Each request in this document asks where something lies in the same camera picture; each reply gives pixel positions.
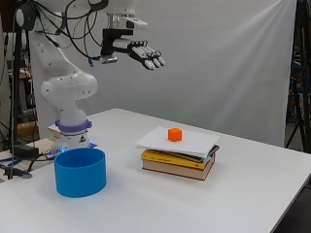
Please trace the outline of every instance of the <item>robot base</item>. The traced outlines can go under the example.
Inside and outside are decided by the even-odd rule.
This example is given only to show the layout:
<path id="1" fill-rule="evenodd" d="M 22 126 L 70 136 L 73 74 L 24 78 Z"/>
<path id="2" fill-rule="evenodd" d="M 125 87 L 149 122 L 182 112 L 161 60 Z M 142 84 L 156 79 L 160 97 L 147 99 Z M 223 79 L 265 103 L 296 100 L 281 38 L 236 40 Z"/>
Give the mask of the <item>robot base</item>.
<path id="1" fill-rule="evenodd" d="M 87 130 L 76 132 L 74 134 L 61 132 L 59 139 L 52 145 L 53 150 L 60 152 L 89 147 L 90 143 L 87 136 Z"/>

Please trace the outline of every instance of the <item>yellow book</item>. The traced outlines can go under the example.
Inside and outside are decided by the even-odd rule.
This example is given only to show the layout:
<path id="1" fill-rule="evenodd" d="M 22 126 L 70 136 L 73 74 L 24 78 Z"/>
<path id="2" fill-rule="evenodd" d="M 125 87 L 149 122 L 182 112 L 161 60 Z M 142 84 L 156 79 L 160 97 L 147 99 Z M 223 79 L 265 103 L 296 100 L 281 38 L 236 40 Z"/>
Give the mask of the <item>yellow book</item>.
<path id="1" fill-rule="evenodd" d="M 193 162 L 193 161 L 186 160 L 184 158 L 169 155 L 165 152 L 158 151 L 158 150 L 145 150 L 142 153 L 142 159 L 150 160 L 154 162 L 179 165 L 179 166 L 184 166 L 184 167 L 197 168 L 197 169 L 204 169 L 206 164 L 209 161 L 207 160 L 206 162 L 202 162 L 202 163 Z"/>

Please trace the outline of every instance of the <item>tripod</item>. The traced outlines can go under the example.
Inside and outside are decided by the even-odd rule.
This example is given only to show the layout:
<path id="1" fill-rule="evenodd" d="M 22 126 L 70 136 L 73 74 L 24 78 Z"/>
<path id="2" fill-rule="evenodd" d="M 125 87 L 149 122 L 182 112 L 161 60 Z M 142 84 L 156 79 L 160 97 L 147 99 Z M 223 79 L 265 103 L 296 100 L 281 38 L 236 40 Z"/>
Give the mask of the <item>tripod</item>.
<path id="1" fill-rule="evenodd" d="M 295 57 L 294 48 L 299 48 L 300 71 L 302 79 L 302 99 L 303 116 L 299 105 L 299 95 L 296 89 Z M 294 42 L 292 55 L 291 86 L 294 92 L 294 101 L 297 113 L 297 124 L 286 144 L 290 145 L 293 136 L 299 127 L 303 151 L 311 153 L 311 126 L 310 126 L 310 106 L 309 106 L 309 72 L 311 71 L 311 49 L 309 36 L 309 16 L 307 0 L 297 0 L 295 23 L 294 23 Z"/>

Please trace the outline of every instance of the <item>metal stand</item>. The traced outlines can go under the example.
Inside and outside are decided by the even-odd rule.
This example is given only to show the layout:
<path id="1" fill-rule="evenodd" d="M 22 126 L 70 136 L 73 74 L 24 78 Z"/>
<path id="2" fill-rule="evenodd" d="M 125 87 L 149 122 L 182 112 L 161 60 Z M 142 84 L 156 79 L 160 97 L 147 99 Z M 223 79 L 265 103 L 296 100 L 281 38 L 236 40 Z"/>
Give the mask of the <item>metal stand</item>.
<path id="1" fill-rule="evenodd" d="M 15 53 L 14 53 L 14 74 L 13 74 L 13 86 L 12 90 L 14 91 L 14 96 L 11 95 L 11 115 L 13 111 L 13 118 L 10 117 L 10 130 L 9 130 L 9 138 L 12 139 L 12 131 L 13 131 L 13 140 L 14 144 L 17 143 L 17 124 L 18 124 L 18 116 L 19 116 L 19 70 L 20 70 L 20 61 L 21 61 L 21 29 L 19 27 L 16 28 L 16 39 L 15 39 Z"/>
<path id="2" fill-rule="evenodd" d="M 310 106 L 309 106 L 309 72 L 311 71 L 311 49 L 310 49 L 310 38 L 309 38 L 309 17 L 308 17 L 308 5 L 307 0 L 298 0 L 296 13 L 295 13 L 295 24 L 294 24 L 294 44 L 299 46 L 300 52 L 300 69 L 302 73 L 302 99 L 303 99 L 303 112 L 304 118 L 302 117 L 299 96 L 296 91 L 296 81 L 294 74 L 294 50 L 292 56 L 292 71 L 291 71 L 291 85 L 294 92 L 294 101 L 296 104 L 297 112 L 297 125 L 300 129 L 301 141 L 303 145 L 303 151 L 311 153 L 311 126 L 310 126 Z M 287 143 L 287 147 L 293 139 L 294 133 L 297 126 Z"/>

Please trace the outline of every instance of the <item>purple ring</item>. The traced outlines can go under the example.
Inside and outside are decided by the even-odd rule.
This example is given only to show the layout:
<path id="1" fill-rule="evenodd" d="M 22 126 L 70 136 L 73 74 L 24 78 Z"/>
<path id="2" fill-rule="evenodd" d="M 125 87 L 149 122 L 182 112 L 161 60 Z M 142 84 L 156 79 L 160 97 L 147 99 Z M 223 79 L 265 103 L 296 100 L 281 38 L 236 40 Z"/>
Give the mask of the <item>purple ring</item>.
<path id="1" fill-rule="evenodd" d="M 76 132 L 83 131 L 85 129 L 89 129 L 91 127 L 91 121 L 87 119 L 86 122 L 83 124 L 75 125 L 75 126 L 66 126 L 66 125 L 61 124 L 60 120 L 58 119 L 55 125 L 58 127 L 58 129 L 61 132 L 76 133 Z"/>

